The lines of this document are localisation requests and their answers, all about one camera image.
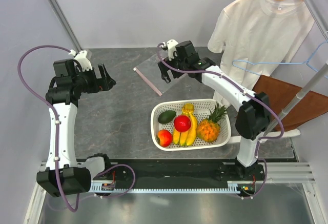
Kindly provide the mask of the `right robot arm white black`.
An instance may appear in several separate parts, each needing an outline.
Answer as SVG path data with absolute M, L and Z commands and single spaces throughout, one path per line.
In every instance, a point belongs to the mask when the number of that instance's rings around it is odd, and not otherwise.
M 239 164 L 235 166 L 235 175 L 242 180 L 253 174 L 252 165 L 257 161 L 260 140 L 268 127 L 272 110 L 269 97 L 243 87 L 225 75 L 218 65 L 209 58 L 200 58 L 191 41 L 177 43 L 170 40 L 157 46 L 157 54 L 167 50 L 166 58 L 159 57 L 158 67 L 161 78 L 170 83 L 171 71 L 174 78 L 184 74 L 200 83 L 221 92 L 237 111 L 235 127 L 241 135 L 240 148 L 237 154 Z

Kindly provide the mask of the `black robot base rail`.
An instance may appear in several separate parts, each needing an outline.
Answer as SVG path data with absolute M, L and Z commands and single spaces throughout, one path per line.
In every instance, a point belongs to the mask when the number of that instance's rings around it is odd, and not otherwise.
M 224 188 L 228 181 L 260 182 L 264 180 L 263 165 L 243 167 L 235 159 L 105 159 L 105 169 L 114 165 L 117 188 L 133 189 L 205 189 Z

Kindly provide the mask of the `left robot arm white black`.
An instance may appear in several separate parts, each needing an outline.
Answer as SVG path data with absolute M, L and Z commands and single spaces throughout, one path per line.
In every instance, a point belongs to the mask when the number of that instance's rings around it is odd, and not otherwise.
M 106 154 L 89 156 L 79 164 L 75 157 L 74 128 L 78 101 L 83 93 L 109 91 L 116 84 L 105 66 L 99 64 L 100 77 L 94 68 L 85 68 L 75 59 L 55 61 L 46 101 L 51 105 L 51 140 L 45 170 L 36 175 L 37 183 L 51 196 L 88 192 L 93 178 L 108 179 L 112 166 Z

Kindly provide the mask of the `clear zip top bag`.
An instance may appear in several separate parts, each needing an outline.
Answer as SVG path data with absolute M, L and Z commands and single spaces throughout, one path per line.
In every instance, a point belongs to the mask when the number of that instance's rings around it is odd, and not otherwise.
M 185 78 L 186 75 L 184 74 L 179 78 L 174 78 L 171 71 L 169 70 L 167 73 L 171 81 L 169 83 L 166 83 L 166 81 L 161 78 L 161 71 L 158 67 L 158 62 L 158 56 L 157 54 L 154 54 L 136 67 L 134 67 L 133 70 L 155 93 L 157 93 L 159 96 L 162 96 L 170 88 L 172 88 L 183 78 Z

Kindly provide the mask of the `yellow banana bunch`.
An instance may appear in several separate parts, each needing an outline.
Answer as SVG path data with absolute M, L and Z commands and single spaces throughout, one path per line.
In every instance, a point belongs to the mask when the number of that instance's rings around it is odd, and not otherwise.
M 196 139 L 197 119 L 194 116 L 194 106 L 192 104 L 185 104 L 182 108 L 182 116 L 186 116 L 190 120 L 191 126 L 189 130 L 180 132 L 174 128 L 173 143 L 180 146 L 191 146 Z

